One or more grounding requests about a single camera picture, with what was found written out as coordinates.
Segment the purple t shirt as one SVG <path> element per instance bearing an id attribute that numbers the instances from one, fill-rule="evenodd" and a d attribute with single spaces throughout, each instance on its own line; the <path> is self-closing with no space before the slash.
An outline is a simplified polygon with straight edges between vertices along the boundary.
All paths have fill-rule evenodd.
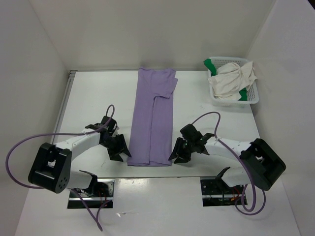
<path id="1" fill-rule="evenodd" d="M 171 166 L 174 69 L 139 68 L 128 158 L 129 166 Z"/>

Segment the white t shirt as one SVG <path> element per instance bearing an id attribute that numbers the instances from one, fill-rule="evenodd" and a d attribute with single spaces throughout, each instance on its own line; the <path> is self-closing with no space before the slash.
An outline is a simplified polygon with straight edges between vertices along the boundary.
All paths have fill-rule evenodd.
<path id="1" fill-rule="evenodd" d="M 205 62 L 211 73 L 208 81 L 214 97 L 220 100 L 247 101 L 247 91 L 257 79 L 254 74 L 253 62 L 247 62 L 243 66 L 230 62 L 218 69 L 210 59 Z"/>

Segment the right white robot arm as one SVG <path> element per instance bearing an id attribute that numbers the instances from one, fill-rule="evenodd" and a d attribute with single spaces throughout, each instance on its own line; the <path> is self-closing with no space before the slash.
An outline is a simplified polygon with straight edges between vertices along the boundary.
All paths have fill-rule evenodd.
<path id="1" fill-rule="evenodd" d="M 190 162 L 193 153 L 241 160 L 241 167 L 226 167 L 216 176 L 216 188 L 221 193 L 251 183 L 268 191 L 286 170 L 286 164 L 263 139 L 252 142 L 219 139 L 212 133 L 202 135 L 192 124 L 180 132 L 182 137 L 177 138 L 169 156 L 175 164 Z"/>

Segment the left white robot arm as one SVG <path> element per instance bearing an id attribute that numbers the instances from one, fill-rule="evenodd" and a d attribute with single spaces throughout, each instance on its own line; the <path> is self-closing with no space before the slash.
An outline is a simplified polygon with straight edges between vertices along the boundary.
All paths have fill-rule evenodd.
<path id="1" fill-rule="evenodd" d="M 104 116 L 100 123 L 87 125 L 82 135 L 55 144 L 42 144 L 31 167 L 29 183 L 57 194 L 68 188 L 81 189 L 86 196 L 94 196 L 104 185 L 91 172 L 71 170 L 71 163 L 99 145 L 107 149 L 112 161 L 121 162 L 122 153 L 131 157 L 125 138 L 117 133 L 117 128 L 114 119 Z"/>

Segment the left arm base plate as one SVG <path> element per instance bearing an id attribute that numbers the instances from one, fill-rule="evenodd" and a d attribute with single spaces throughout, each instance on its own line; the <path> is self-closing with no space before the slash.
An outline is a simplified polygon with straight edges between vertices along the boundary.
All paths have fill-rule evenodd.
<path id="1" fill-rule="evenodd" d="M 83 189 L 76 189 L 78 195 L 83 199 L 85 204 L 92 209 L 100 208 L 113 208 L 114 197 L 114 179 L 103 179 L 98 181 L 99 186 L 94 193 L 88 193 Z M 81 199 L 73 192 L 70 191 L 67 209 L 83 209 L 85 208 Z"/>

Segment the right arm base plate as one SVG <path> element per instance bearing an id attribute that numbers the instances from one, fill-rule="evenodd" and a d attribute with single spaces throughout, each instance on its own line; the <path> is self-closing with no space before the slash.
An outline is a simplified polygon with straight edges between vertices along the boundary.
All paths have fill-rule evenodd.
<path id="1" fill-rule="evenodd" d="M 215 177 L 202 177 L 200 186 L 204 207 L 234 206 L 244 189 L 243 185 L 236 185 L 221 190 Z"/>

